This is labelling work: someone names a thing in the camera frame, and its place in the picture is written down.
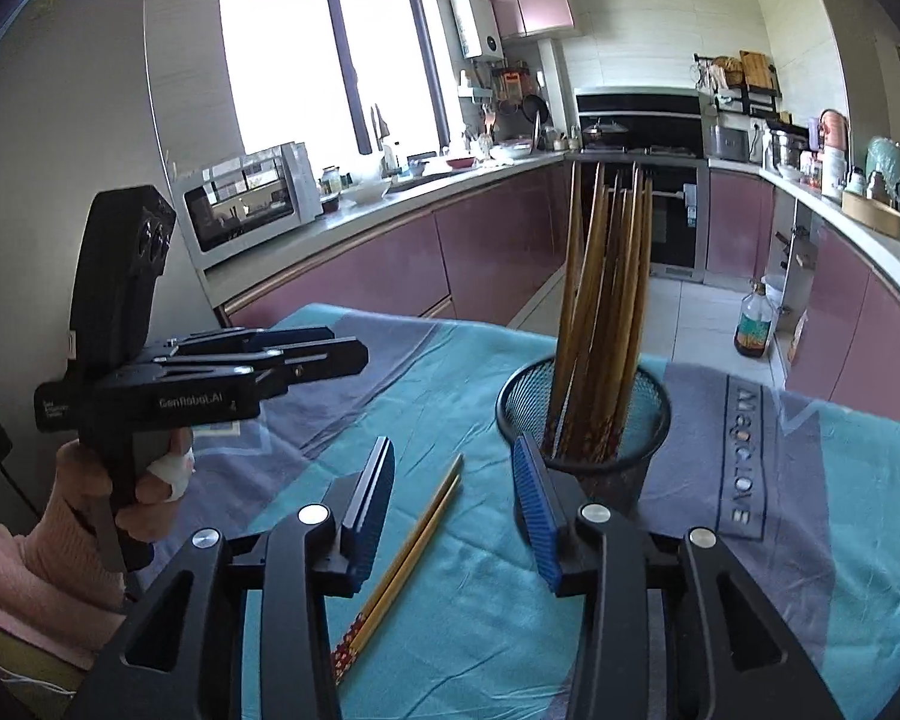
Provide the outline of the left pink sleeve forearm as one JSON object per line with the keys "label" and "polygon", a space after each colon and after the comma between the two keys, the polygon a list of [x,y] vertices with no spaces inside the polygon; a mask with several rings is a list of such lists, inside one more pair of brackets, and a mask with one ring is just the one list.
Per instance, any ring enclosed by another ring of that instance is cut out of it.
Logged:
{"label": "left pink sleeve forearm", "polygon": [[0,631],[87,670],[125,621],[125,585],[66,505],[25,536],[0,525]]}

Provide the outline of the left hand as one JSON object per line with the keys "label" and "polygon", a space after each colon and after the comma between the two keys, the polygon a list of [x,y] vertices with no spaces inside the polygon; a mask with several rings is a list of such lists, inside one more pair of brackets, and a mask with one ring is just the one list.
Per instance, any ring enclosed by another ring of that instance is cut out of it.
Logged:
{"label": "left hand", "polygon": [[[91,449],[79,440],[61,445],[52,495],[40,523],[23,542],[23,557],[35,574],[66,595],[118,611],[125,601],[125,576],[103,566],[91,525],[92,505],[110,509],[111,492],[112,480]],[[170,533],[180,505],[176,489],[146,470],[136,483],[133,502],[116,512],[115,525],[132,539],[155,543]]]}

